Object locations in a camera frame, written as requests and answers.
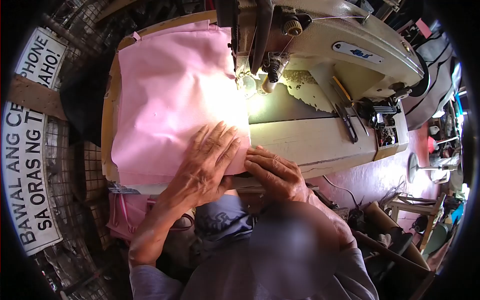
scissors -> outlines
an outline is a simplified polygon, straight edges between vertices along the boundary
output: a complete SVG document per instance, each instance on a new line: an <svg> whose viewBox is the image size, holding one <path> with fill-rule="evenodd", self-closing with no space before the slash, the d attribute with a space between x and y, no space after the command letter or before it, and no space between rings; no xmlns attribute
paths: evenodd
<svg viewBox="0 0 480 300"><path fill-rule="evenodd" d="M347 133L348 133L348 137L350 138L350 141L352 143L358 142L359 138L357 136L357 133L355 132L355 129L353 128L352 121L350 120L350 116L348 115L345 107L340 107L340 106L337 105L337 103L333 104L332 101L330 101L330 104L332 104L336 113L342 119L343 124L345 125L345 128L347 129Z"/></svg>

pink paper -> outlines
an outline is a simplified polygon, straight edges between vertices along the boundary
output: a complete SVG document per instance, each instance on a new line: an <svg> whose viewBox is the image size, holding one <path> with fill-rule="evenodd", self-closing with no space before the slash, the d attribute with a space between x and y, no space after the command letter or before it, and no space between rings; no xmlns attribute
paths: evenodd
<svg viewBox="0 0 480 300"><path fill-rule="evenodd" d="M422 19L419 19L418 21L415 22L415 25L419 28L421 34L425 37L428 38L429 36L432 35L432 31L428 26L425 24L425 22Z"/></svg>
<svg viewBox="0 0 480 300"><path fill-rule="evenodd" d="M120 50L122 93L111 155L121 184L170 182L191 136L222 120L237 126L241 138L226 174L245 171L248 113L230 42L230 29L202 21L146 35Z"/></svg>

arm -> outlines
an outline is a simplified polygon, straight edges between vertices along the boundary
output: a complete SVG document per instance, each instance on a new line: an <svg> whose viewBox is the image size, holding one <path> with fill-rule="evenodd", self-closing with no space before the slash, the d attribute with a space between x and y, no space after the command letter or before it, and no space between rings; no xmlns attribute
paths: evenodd
<svg viewBox="0 0 480 300"><path fill-rule="evenodd" d="M317 207L332 221L338 234L340 250L357 247L357 242L345 221L307 188L297 164L261 146L257 146L256 149L250 148L247 154L245 168L257 178L270 198L302 201Z"/></svg>
<svg viewBox="0 0 480 300"><path fill-rule="evenodd" d="M173 223L190 208L216 201L230 189L231 177L224 174L240 147L240 138L234 140L235 126L223 133L225 127L220 122L204 141L208 133L208 126L204 126L192 138L177 174L133 236L131 268L155 266Z"/></svg>

wrinkled hand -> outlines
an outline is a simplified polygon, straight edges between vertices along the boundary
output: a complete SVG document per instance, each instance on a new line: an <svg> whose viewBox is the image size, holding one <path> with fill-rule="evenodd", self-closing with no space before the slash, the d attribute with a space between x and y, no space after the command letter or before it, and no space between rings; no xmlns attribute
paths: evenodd
<svg viewBox="0 0 480 300"><path fill-rule="evenodd" d="M261 183L266 196L272 200L306 202L311 196L297 164L261 146L248 149L245 168Z"/></svg>
<svg viewBox="0 0 480 300"><path fill-rule="evenodd" d="M225 133L222 121L205 140L208 126L202 127L193 137L186 157L177 174L160 197L178 198L196 207L218 200L231 187L231 176L224 176L240 147L240 138L235 138L237 127Z"/></svg>

wooden stool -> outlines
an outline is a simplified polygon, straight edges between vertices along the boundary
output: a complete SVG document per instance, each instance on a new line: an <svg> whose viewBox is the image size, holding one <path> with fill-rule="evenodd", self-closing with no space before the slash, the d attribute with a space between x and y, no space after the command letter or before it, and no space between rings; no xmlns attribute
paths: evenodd
<svg viewBox="0 0 480 300"><path fill-rule="evenodd" d="M423 253L423 250L425 250L427 242L432 233L434 225L433 221L435 220L435 217L437 216L445 197L445 193L442 193L437 200L396 196L384 204L384 210L386 208L390 208L392 210L390 217L395 222L397 222L398 212L400 210L428 216L427 228L423 233L423 238L421 239L419 246L420 253Z"/></svg>

